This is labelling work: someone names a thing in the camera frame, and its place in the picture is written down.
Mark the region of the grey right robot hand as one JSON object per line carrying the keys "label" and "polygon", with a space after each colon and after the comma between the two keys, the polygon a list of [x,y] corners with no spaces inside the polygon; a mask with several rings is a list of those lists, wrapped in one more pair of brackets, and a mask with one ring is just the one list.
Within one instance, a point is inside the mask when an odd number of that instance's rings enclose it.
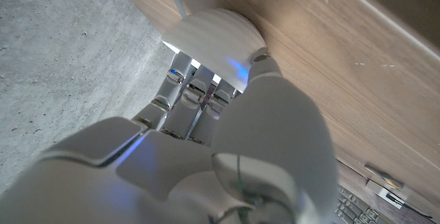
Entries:
{"label": "grey right robot hand", "polygon": [[112,117],[53,145],[1,197],[2,223],[330,223],[332,141],[273,58],[196,143]]}

